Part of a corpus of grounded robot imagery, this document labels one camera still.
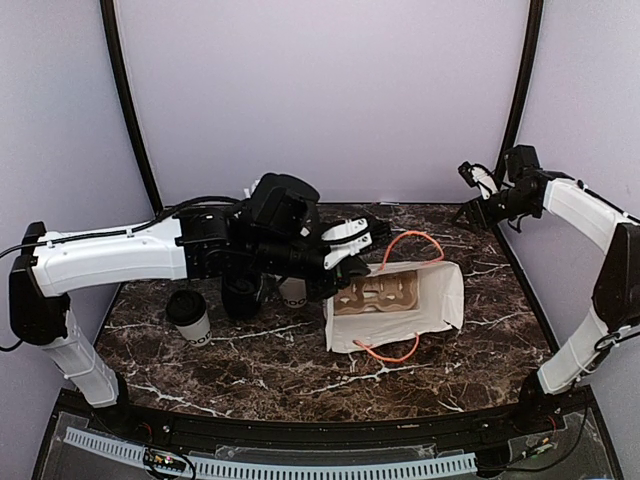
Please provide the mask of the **stack of black cup lids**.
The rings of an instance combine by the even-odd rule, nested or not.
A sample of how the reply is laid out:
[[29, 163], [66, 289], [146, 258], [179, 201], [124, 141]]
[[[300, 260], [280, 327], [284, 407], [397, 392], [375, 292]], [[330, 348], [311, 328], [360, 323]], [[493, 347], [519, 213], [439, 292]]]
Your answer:
[[261, 308], [263, 282], [260, 276], [222, 278], [221, 299], [225, 312], [234, 321], [253, 318]]

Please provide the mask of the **stack of white paper cups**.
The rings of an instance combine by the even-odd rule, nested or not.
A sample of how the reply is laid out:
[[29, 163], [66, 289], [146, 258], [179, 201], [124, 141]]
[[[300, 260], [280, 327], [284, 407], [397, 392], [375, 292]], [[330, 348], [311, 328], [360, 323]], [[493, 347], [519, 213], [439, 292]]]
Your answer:
[[278, 281], [278, 290], [285, 306], [299, 309], [307, 303], [306, 283], [298, 278], [281, 278]]

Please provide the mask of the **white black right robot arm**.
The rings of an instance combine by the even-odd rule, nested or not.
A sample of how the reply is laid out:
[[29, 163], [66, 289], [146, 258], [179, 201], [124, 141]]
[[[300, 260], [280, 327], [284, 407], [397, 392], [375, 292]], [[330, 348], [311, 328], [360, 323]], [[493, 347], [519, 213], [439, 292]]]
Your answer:
[[507, 163], [506, 182], [484, 165], [459, 166], [460, 176], [479, 194], [462, 205], [458, 219], [476, 229], [499, 223], [518, 229], [522, 219], [549, 216], [565, 227], [563, 239], [577, 243], [553, 248], [555, 255], [570, 257], [560, 261], [550, 285], [585, 297], [574, 304], [582, 320], [565, 328], [558, 350], [526, 377], [511, 410], [511, 426], [530, 434], [638, 330], [639, 220], [583, 181], [547, 170], [534, 158], [510, 154]]

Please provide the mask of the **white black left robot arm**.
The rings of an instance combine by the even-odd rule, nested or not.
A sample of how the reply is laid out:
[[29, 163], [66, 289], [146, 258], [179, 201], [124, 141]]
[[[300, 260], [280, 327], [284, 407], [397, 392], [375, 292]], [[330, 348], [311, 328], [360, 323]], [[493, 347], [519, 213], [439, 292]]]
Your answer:
[[324, 222], [306, 200], [261, 218], [248, 201], [199, 197], [155, 219], [67, 233], [31, 224], [10, 249], [9, 323], [22, 342], [47, 353], [61, 374], [120, 436], [141, 427], [127, 386], [79, 328], [72, 305], [82, 290], [142, 280], [237, 280], [275, 275], [303, 281], [312, 301], [330, 298], [369, 271], [364, 255], [385, 245], [388, 222], [362, 215]]

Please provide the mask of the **single white paper cup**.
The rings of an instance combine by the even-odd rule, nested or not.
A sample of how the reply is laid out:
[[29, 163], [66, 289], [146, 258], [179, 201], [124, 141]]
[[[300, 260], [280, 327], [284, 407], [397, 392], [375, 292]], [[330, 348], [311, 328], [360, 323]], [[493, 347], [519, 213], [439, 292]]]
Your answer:
[[177, 330], [187, 343], [193, 347], [204, 347], [212, 338], [211, 325], [207, 313], [201, 315], [196, 321], [188, 325], [177, 325]]

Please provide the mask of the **brown cardboard cup carrier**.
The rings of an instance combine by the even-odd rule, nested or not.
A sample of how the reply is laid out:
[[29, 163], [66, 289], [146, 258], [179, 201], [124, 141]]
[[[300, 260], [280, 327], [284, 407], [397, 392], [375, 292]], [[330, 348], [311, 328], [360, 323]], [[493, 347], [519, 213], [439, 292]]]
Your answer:
[[333, 300], [337, 316], [394, 313], [417, 308], [419, 281], [416, 271], [356, 279]]

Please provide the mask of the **printed paper takeout bag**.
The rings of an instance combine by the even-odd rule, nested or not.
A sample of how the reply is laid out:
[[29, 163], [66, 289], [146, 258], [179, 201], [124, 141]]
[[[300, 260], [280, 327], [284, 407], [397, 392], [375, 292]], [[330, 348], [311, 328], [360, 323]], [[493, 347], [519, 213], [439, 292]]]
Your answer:
[[[437, 251], [433, 259], [391, 262], [394, 247], [416, 236]], [[424, 334], [459, 330], [464, 323], [464, 280], [458, 264], [445, 259], [441, 245], [421, 231], [398, 235], [370, 273], [324, 302], [326, 350], [364, 351], [388, 363], [402, 363]]]

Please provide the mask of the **single black cup lid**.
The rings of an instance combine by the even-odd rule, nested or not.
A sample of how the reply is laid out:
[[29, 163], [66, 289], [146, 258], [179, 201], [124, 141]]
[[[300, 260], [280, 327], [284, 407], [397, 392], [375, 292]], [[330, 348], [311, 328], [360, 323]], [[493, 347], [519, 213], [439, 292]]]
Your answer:
[[206, 313], [204, 297], [193, 290], [174, 292], [165, 307], [167, 319], [175, 326], [190, 326], [197, 323]]

